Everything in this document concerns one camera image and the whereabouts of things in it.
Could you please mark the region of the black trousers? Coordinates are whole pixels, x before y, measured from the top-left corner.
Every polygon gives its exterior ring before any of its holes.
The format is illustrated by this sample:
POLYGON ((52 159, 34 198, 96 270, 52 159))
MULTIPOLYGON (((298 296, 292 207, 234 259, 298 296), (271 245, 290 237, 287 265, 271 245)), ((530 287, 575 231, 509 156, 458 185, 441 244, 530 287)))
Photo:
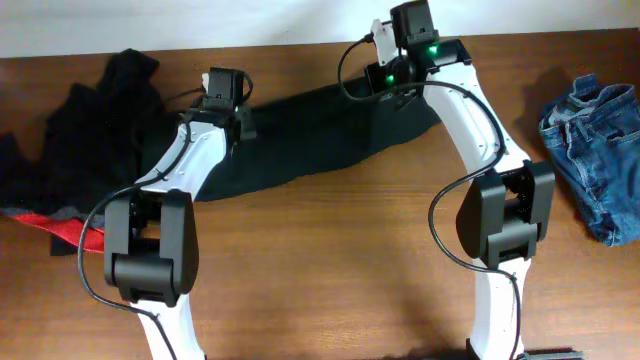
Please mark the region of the black trousers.
POLYGON ((362 162, 440 122, 419 97, 358 103, 337 84, 252 109, 257 136, 234 144, 195 196, 221 200, 362 162))

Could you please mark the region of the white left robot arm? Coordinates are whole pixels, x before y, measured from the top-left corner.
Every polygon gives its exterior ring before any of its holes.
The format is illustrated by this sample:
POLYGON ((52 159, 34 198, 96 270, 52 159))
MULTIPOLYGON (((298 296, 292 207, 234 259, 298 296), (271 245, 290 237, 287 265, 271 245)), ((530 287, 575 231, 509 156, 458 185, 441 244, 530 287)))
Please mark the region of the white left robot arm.
POLYGON ((152 169, 105 204, 104 277, 136 314, 155 359, 202 359, 190 306, 199 269, 194 201, 209 174, 256 130, 241 70, 213 67, 152 169))

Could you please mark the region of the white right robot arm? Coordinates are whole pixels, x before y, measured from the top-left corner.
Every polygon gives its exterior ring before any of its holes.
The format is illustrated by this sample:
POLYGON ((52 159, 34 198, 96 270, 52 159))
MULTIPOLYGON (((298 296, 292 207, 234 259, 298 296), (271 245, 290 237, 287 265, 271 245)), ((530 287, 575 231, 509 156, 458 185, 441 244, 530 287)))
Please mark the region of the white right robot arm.
POLYGON ((368 40, 380 73, 376 97, 417 95, 435 111, 466 173, 440 190, 469 186, 456 215, 466 256, 445 255, 475 275, 475 319, 466 349, 472 359, 525 359, 522 293, 538 243, 545 237, 555 187, 549 164, 534 162, 489 104, 470 54, 458 39, 443 41, 425 1, 393 7, 368 40))

